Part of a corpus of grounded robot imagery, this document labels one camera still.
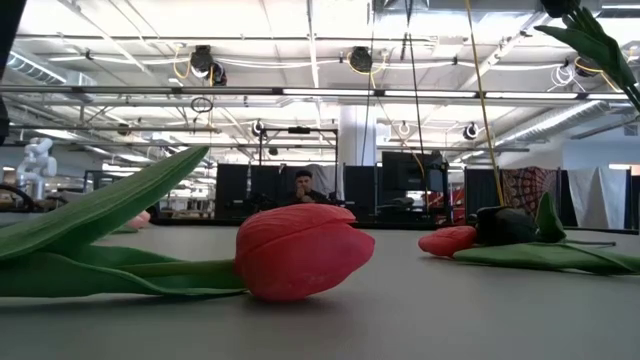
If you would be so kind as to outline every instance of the white curtain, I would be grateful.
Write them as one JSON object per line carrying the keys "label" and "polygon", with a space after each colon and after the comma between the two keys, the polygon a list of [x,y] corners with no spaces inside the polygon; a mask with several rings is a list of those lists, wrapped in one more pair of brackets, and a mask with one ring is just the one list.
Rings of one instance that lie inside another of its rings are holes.
{"label": "white curtain", "polygon": [[595,168],[567,173],[578,226],[624,229],[626,171]]}

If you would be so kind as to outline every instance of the computer monitor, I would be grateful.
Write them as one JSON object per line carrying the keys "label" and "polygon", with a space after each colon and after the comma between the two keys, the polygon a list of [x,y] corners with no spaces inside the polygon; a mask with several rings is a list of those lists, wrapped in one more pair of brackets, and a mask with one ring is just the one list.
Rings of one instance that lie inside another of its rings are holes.
{"label": "computer monitor", "polygon": [[[425,171],[424,178],[418,161]],[[444,192],[442,154],[415,154],[383,152],[382,172],[385,190]]]}

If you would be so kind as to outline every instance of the table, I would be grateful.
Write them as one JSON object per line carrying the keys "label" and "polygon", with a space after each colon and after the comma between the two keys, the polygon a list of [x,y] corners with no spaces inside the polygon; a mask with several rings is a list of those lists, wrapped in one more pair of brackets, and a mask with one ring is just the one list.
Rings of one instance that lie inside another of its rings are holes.
{"label": "table", "polygon": [[[111,236],[192,260],[233,256],[236,228]],[[373,259],[294,304],[251,296],[0,299],[0,359],[638,359],[640,279],[467,266],[420,252],[421,232],[370,231]],[[612,239],[640,255],[640,239]]]}

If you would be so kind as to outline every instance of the white robot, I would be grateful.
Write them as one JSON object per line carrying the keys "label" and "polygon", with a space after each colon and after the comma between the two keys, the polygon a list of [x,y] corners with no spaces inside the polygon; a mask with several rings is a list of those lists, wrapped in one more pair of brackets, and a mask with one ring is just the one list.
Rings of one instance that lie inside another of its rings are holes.
{"label": "white robot", "polygon": [[[33,138],[24,148],[24,160],[16,170],[20,190],[28,193],[33,200],[44,200],[45,177],[54,177],[58,171],[55,158],[49,156],[53,142],[47,138]],[[27,191],[33,184],[31,192]]]}

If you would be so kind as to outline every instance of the red patterned cloth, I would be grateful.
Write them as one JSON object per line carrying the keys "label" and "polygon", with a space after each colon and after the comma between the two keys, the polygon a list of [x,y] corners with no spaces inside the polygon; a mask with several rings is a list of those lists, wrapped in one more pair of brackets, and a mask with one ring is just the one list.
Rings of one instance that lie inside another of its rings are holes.
{"label": "red patterned cloth", "polygon": [[502,170],[502,193],[506,205],[523,209],[536,216],[538,203],[545,192],[556,200],[558,171],[528,167],[516,170]]}

